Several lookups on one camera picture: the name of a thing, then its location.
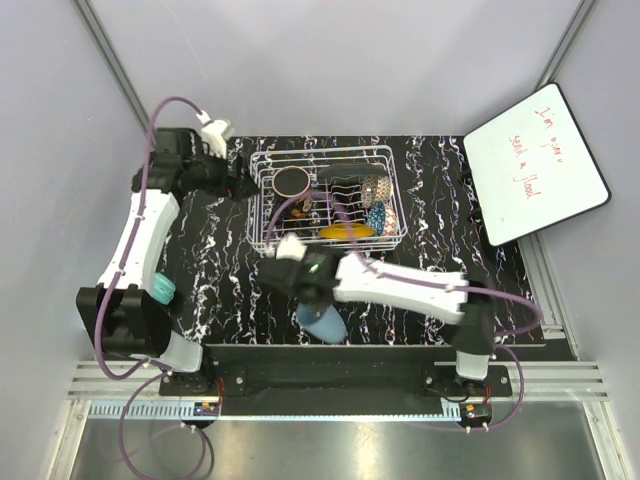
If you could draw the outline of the light blue plastic cup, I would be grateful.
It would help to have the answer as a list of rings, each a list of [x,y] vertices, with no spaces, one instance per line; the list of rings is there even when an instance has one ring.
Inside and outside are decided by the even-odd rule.
[[[296,319],[303,330],[316,339],[327,344],[340,344],[347,336],[347,328],[341,314],[334,306],[331,308],[332,315],[326,323],[316,325],[301,325],[299,323],[299,305],[296,309]]]

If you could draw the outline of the red interior black mug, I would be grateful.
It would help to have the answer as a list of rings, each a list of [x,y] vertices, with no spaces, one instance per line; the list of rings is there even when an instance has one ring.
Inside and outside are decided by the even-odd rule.
[[[277,170],[272,188],[278,200],[277,207],[291,200],[278,216],[277,226],[293,228],[295,225],[309,226],[315,223],[312,216],[320,194],[312,188],[312,178],[305,169],[287,166]]]

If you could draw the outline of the yellow patterned round plate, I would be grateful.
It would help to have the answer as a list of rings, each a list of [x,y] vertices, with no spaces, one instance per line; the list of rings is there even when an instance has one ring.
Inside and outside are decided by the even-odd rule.
[[[319,230],[318,236],[326,240],[353,240],[373,237],[374,228],[362,223],[336,223]]]

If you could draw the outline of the blue triangle patterned bowl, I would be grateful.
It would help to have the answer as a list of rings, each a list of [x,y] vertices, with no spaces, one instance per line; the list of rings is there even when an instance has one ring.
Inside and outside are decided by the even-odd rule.
[[[367,212],[366,225],[376,236],[387,237],[398,233],[398,218],[388,203],[375,202]]]

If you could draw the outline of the black floral square plate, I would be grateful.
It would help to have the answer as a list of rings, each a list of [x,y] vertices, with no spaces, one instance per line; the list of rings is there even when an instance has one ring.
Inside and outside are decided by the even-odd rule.
[[[380,164],[368,162],[331,164],[320,169],[316,174],[318,181],[329,181],[336,178],[386,176],[387,171]]]

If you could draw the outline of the brown white patterned bowl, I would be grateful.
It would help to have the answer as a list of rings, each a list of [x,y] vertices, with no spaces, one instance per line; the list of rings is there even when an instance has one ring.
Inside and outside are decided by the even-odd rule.
[[[366,176],[361,186],[361,201],[365,209],[376,202],[389,202],[393,195],[391,178],[382,175]]]

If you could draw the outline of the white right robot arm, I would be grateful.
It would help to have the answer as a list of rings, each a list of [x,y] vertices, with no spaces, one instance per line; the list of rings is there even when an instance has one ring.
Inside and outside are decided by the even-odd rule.
[[[339,344],[347,327],[337,303],[387,305],[434,317],[453,327],[454,384],[476,396],[490,383],[494,350],[492,304],[463,273],[428,272],[344,254],[322,246],[281,243],[258,264],[258,282],[298,302],[300,326],[315,338]]]

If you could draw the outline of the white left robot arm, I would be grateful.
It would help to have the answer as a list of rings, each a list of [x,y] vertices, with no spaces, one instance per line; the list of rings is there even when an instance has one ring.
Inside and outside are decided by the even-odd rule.
[[[176,287],[158,274],[169,230],[185,196],[204,191],[242,201],[259,189],[243,158],[227,160],[233,129],[225,119],[207,120],[200,130],[160,128],[152,135],[142,167],[131,184],[131,204],[111,261],[94,287],[82,287],[76,306],[99,364],[109,355],[132,358],[181,373],[196,396],[215,386],[216,372],[203,363],[204,348],[177,333],[168,313]]]

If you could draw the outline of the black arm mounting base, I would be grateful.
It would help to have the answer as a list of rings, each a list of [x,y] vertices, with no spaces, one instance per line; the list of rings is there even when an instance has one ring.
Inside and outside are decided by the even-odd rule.
[[[513,393],[507,368],[492,365],[480,380],[456,372],[456,353],[431,346],[212,346],[201,370],[161,382],[162,396],[241,397],[270,389],[376,389],[441,393],[449,398],[506,398]]]

